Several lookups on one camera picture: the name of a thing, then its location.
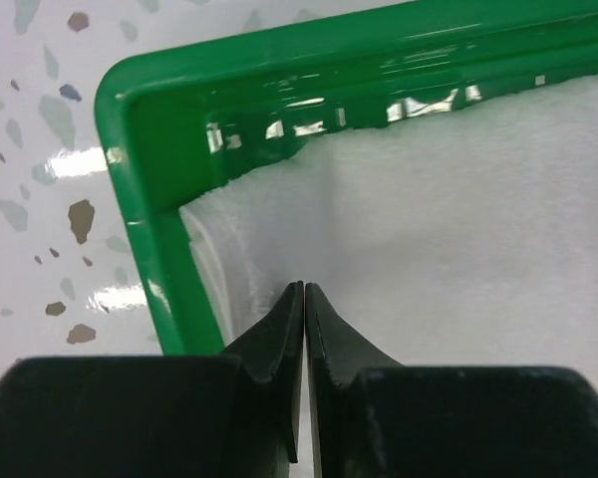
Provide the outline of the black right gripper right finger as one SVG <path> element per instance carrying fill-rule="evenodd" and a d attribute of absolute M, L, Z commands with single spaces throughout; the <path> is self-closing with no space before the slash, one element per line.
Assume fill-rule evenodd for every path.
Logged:
<path fill-rule="evenodd" d="M 598 394 L 558 366 L 409 366 L 305 290 L 318 477 L 598 477 Z"/>

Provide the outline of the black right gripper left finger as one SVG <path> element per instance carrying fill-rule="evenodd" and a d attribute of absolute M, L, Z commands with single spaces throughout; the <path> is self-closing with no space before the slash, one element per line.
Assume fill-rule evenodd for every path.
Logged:
<path fill-rule="evenodd" d="M 212 356 L 28 358 L 0 379 L 0 477 L 285 477 L 304 287 Z"/>

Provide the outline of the white towel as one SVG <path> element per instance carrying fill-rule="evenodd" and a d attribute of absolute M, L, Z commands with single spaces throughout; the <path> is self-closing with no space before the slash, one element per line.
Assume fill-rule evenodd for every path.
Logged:
<path fill-rule="evenodd" d="M 598 76 L 312 138 L 179 214 L 230 338 L 302 280 L 402 362 L 598 368 Z"/>

